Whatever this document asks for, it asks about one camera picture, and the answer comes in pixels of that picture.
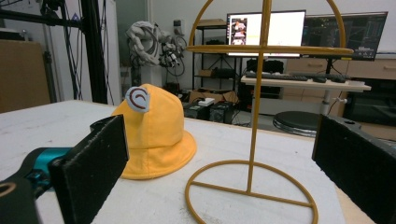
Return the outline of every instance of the table surface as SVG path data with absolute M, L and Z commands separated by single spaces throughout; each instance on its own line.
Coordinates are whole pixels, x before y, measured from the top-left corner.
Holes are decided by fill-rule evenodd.
M 245 77 L 241 78 L 241 82 L 247 85 L 255 85 L 256 78 Z M 307 81 L 292 81 L 292 80 L 278 80 L 278 79 L 262 79 L 262 86 L 272 87 L 291 87 L 291 88 L 305 88 L 305 89 L 318 89 L 328 91 L 369 91 L 370 86 L 366 85 L 351 85 L 352 82 L 346 81 L 345 83 L 337 83 L 327 80 L 325 83 L 318 83 L 308 79 Z
M 35 148 L 73 147 L 90 132 L 92 123 L 109 117 L 114 109 L 67 101 L 0 114 L 0 179 L 17 171 Z M 196 119 L 185 119 L 185 129 L 198 146 L 192 160 L 163 177 L 119 179 L 93 223 L 195 223 L 185 203 L 188 179 L 215 161 L 248 160 L 251 129 Z M 312 138 L 258 130 L 255 161 L 286 172 L 305 186 L 317 204 L 319 223 L 372 223 L 311 160 L 313 145 Z M 198 178 L 246 189 L 247 171 L 244 165 L 227 165 Z M 306 201 L 288 181 L 266 170 L 254 170 L 252 190 Z M 191 202 L 207 223 L 310 223 L 312 218 L 307 208 L 199 187 L 191 187 Z M 63 223 L 53 190 L 38 198 L 36 205 L 43 223 Z

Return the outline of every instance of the yellow hat stand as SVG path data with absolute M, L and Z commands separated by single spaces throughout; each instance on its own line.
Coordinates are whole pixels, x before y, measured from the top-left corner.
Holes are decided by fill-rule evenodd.
M 338 29 L 340 32 L 341 48 L 268 46 L 268 33 L 269 33 L 269 24 L 270 24 L 270 15 L 271 15 L 271 6 L 272 6 L 271 0 L 263 0 L 262 1 L 262 29 L 261 29 L 260 45 L 257 45 L 257 46 L 246 46 L 246 45 L 194 46 L 193 39 L 195 37 L 195 30 L 197 28 L 198 22 L 200 21 L 202 15 L 204 14 L 206 9 L 209 7 L 209 5 L 212 2 L 213 2 L 213 0 L 208 0 L 205 3 L 205 5 L 202 7 L 202 9 L 200 10 L 200 12 L 192 26 L 192 29 L 191 29 L 189 45 L 187 46 L 187 50 L 192 51 L 192 52 L 206 52 L 206 53 L 229 53 L 229 52 L 259 53 L 255 90 L 259 90 L 261 87 L 261 83 L 262 83 L 261 73 L 262 73 L 262 66 L 263 66 L 263 59 L 264 59 L 263 54 L 264 53 L 300 53 L 300 54 L 311 54 L 311 55 L 315 55 L 315 54 L 317 54 L 317 55 L 346 55 L 346 54 L 353 53 L 352 49 L 344 49 L 344 47 L 346 46 L 345 27 L 344 27 L 344 23 L 343 23 L 341 14 L 340 14 L 337 6 L 333 2 L 333 0 L 327 0 L 327 2 L 330 5 L 330 7 L 332 8 L 332 12 L 334 13 L 335 18 L 338 23 Z M 255 91 L 254 97 L 256 99 L 260 99 L 260 92 Z M 304 207 L 309 207 L 312 209 L 312 213 L 313 213 L 312 223 L 318 223 L 317 206 L 315 204 L 314 199 L 309 194 L 309 192 L 304 188 L 303 185 L 301 185 L 297 180 L 295 180 L 290 175 L 287 175 L 286 173 L 283 173 L 282 171 L 277 170 L 274 167 L 254 161 L 255 147 L 256 147 L 257 120 L 258 120 L 258 114 L 259 114 L 259 108 L 260 108 L 259 100 L 256 100 L 254 102 L 253 108 L 254 108 L 254 110 L 252 111 L 253 120 L 252 120 L 252 135 L 251 135 L 249 161 L 240 161 L 240 160 L 218 161 L 218 162 L 208 164 L 207 166 L 205 166 L 205 167 L 201 168 L 200 170 L 198 170 L 197 172 L 195 172 L 189 179 L 186 189 L 185 189 L 186 203 L 187 203 L 187 206 L 188 206 L 191 214 L 194 216 L 194 218 L 199 223 L 205 223 L 199 217 L 199 215 L 195 212 L 195 210 L 192 207 L 191 201 L 190 201 L 190 187 L 191 187 L 191 185 L 194 185 L 194 186 L 202 187 L 202 188 L 222 190 L 222 191 L 227 191 L 230 193 L 236 193 L 236 194 L 245 195 L 245 196 L 249 196 L 249 197 L 256 197 L 256 198 L 260 198 L 260 199 L 272 200 L 275 202 L 289 203 L 289 204 L 295 204 L 295 205 L 300 205 L 300 206 L 304 206 Z M 211 169 L 213 167 L 217 167 L 217 166 L 221 166 L 221 165 L 228 165 L 228 164 L 248 165 L 247 189 L 246 190 L 224 188 L 222 186 L 216 186 L 216 185 L 206 184 L 206 183 L 199 182 L 199 181 L 194 181 L 195 177 L 197 177 L 199 174 L 203 173 L 204 171 Z M 286 179 L 288 179 L 292 184 L 294 184 L 305 195 L 308 202 L 298 202 L 298 201 L 294 201 L 294 200 L 278 198 L 278 197 L 274 197 L 274 196 L 270 196 L 270 195 L 252 192 L 251 184 L 252 184 L 253 167 L 254 166 L 260 167 L 262 169 L 266 169 L 271 172 L 277 173 L 278 175 L 284 176 Z

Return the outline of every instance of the monitor screen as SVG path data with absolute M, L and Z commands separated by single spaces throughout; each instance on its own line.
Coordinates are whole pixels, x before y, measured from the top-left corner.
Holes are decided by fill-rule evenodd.
M 307 55 L 316 58 L 373 61 L 388 12 L 341 15 L 346 30 L 346 48 L 352 55 Z M 340 37 L 334 15 L 306 16 L 302 46 L 339 48 Z
M 271 12 L 268 46 L 301 46 L 305 10 Z M 228 45 L 260 45 L 262 13 L 228 13 Z M 258 53 L 231 52 L 229 55 L 257 57 Z M 295 53 L 265 53 L 266 57 L 299 58 Z

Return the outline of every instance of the desk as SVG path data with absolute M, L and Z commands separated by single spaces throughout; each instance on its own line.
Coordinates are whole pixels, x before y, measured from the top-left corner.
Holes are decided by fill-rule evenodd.
M 243 76 L 241 78 L 241 82 L 245 83 L 246 85 L 255 86 L 256 78 Z M 306 111 L 306 112 L 318 112 L 322 114 L 327 114 L 327 112 L 329 111 L 331 91 L 369 91 L 371 89 L 371 87 L 366 85 L 351 85 L 349 84 L 349 81 L 347 81 L 346 83 L 336 83 L 327 80 L 326 83 L 317 83 L 312 81 L 312 79 L 309 79 L 308 81 L 262 79 L 262 86 L 325 90 L 325 94 L 323 96 L 323 101 L 321 104 L 275 100 L 275 99 L 265 99 L 261 101 L 259 114 L 270 114 L 270 115 L 274 115 L 279 112 L 288 111 L 288 110 L 297 110 L 295 109 L 296 107 L 301 108 L 302 111 Z
M 67 101 L 0 114 L 0 179 L 17 171 L 27 153 L 37 147 L 73 147 L 90 132 L 92 123 L 110 116 L 114 109 L 110 105 Z M 182 169 L 160 178 L 119 179 L 93 223 L 195 223 L 184 199 L 188 179 L 195 171 L 215 161 L 248 160 L 251 130 L 196 119 L 185 119 L 185 129 L 195 137 L 198 145 L 192 160 Z M 255 161 L 274 166 L 303 184 L 316 201 L 320 224 L 372 223 L 359 209 L 353 212 L 350 221 L 347 219 L 352 211 L 350 207 L 344 209 L 346 216 L 343 215 L 337 196 L 340 194 L 311 160 L 313 139 L 260 130 L 257 139 Z M 221 175 L 201 178 L 222 179 L 225 184 L 243 189 L 247 169 L 225 167 Z M 255 170 L 253 189 L 301 197 L 282 179 L 275 181 L 266 175 Z M 208 223 L 307 223 L 311 218 L 309 212 L 288 208 L 282 203 L 193 190 L 196 191 L 191 201 Z M 341 197 L 343 204 L 354 206 L 347 197 Z M 53 191 L 38 198 L 36 205 L 44 224 L 63 223 Z

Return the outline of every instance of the round black stool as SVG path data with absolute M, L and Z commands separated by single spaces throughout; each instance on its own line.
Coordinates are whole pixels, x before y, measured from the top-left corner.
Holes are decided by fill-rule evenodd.
M 318 121 L 319 114 L 304 111 L 285 111 L 274 116 L 273 124 L 287 133 L 315 137 Z

